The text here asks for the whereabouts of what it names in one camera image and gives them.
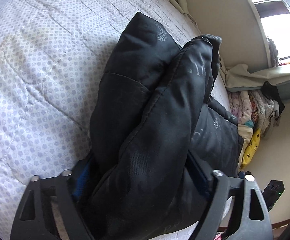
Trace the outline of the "black printed jacket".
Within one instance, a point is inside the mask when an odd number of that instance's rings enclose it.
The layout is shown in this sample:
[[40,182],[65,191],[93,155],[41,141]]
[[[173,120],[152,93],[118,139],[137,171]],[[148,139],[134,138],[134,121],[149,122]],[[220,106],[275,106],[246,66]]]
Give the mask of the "black printed jacket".
[[179,46],[141,13],[122,32],[100,81],[78,202],[94,238],[151,239],[197,222],[206,200],[189,155],[237,175],[237,119],[211,94],[220,45],[202,35]]

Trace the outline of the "yellow star patterned cloth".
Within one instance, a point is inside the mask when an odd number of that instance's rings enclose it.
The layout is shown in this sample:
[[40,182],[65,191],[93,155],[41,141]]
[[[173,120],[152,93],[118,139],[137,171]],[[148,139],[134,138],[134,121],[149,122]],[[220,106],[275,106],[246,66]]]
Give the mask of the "yellow star patterned cloth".
[[259,148],[260,144],[260,139],[261,139],[261,130],[257,129],[251,138],[251,140],[248,143],[248,146],[246,147],[244,154],[243,154],[243,159],[240,168],[244,168],[247,165],[250,164],[252,161],[253,156],[255,155],[257,149]]

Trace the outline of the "pile of folded colourful blankets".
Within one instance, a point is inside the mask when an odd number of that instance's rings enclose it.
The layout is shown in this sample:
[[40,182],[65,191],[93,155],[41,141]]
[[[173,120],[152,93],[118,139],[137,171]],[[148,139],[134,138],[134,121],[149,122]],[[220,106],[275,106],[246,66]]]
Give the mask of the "pile of folded colourful blankets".
[[238,168],[242,170],[245,168],[240,168],[243,154],[253,133],[260,129],[261,139],[268,137],[274,126],[279,124],[281,114],[278,103],[275,100],[267,99],[261,89],[228,92],[227,94],[231,113],[238,119],[238,134],[244,139],[238,158]]

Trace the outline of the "black garment on pile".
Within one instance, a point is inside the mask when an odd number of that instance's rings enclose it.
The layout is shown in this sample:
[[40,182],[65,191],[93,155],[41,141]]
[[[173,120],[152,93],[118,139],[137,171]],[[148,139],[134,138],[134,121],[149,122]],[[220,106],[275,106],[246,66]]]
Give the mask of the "black garment on pile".
[[285,105],[281,100],[279,90],[276,86],[273,86],[266,81],[261,87],[261,92],[267,99],[275,100],[278,103],[280,114],[284,111]]

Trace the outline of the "beige bed sheet cover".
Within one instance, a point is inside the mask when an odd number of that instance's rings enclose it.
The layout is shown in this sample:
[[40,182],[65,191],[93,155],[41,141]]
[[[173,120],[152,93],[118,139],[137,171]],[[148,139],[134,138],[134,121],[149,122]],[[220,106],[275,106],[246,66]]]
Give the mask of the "beige bed sheet cover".
[[290,101],[290,65],[274,67],[261,19],[251,0],[169,0],[203,34],[220,36],[222,78],[232,92],[269,82]]

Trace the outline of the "white quilted mattress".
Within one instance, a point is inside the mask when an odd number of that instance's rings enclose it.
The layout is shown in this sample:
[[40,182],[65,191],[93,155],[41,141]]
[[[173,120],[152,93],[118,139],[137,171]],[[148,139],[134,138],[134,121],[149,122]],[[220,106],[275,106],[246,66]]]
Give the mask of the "white quilted mattress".
[[[69,236],[64,220],[93,237],[70,178],[79,160],[91,160],[100,81],[137,13],[179,46],[202,36],[168,0],[0,0],[1,239],[12,238],[15,220],[20,239],[34,220],[59,239]],[[197,223],[151,239],[188,239]]]

